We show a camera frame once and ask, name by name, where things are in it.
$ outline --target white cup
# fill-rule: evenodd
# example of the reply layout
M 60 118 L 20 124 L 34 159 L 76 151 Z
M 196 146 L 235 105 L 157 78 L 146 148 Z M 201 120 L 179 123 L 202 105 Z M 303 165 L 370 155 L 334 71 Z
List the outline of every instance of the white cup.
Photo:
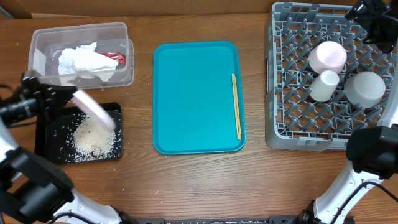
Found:
M 344 90 L 352 104 L 370 108 L 379 103 L 386 91 L 386 84 L 374 72 L 361 72 L 347 79 Z
M 319 102 L 325 102 L 330 99 L 336 89 L 340 78 L 336 72 L 331 70 L 323 71 L 310 85 L 310 96 Z
M 332 70 L 339 74 L 346 63 L 347 53 L 339 43 L 325 41 L 311 50 L 308 59 L 311 69 L 318 74 L 325 70 Z

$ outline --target white label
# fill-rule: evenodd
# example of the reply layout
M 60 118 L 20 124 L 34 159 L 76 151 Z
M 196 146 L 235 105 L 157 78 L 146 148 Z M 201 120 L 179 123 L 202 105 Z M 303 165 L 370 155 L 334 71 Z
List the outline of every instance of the white label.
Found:
M 39 51 L 38 49 L 35 49 L 35 54 L 33 56 L 33 69 L 36 70 L 41 75 L 45 74 L 45 61 L 46 61 L 45 55 Z

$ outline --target gray dish rack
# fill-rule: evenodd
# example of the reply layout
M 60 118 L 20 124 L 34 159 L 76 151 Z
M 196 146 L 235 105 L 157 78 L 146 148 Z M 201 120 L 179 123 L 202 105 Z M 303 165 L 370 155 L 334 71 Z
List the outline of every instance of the gray dish rack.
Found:
M 275 149 L 322 151 L 345 149 L 355 129 L 377 125 L 386 107 L 395 70 L 396 52 L 384 54 L 364 45 L 366 31 L 344 15 L 351 6 L 277 2 L 265 28 L 267 60 L 266 143 Z M 326 103 L 309 99 L 308 55 L 324 41 L 340 43 L 347 61 L 340 83 Z M 372 71 L 386 83 L 377 106 L 358 108 L 345 97 L 350 76 Z

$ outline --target pair of chopsticks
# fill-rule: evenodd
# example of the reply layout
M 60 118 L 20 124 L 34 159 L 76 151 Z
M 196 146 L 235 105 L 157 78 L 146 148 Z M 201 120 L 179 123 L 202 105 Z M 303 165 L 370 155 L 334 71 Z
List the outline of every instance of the pair of chopsticks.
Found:
M 238 135 L 238 140 L 242 140 L 241 118 L 239 116 L 238 91 L 236 88 L 236 76 L 233 73 L 232 73 L 232 89 L 234 91 L 236 134 Z

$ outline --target pink cup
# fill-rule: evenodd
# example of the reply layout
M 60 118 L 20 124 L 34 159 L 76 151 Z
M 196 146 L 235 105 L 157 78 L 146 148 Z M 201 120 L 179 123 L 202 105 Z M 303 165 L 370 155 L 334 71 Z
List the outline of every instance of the pink cup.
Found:
M 339 74 L 346 63 L 347 53 L 339 43 L 325 41 L 311 50 L 308 59 L 312 70 L 318 74 L 325 70 L 332 70 Z

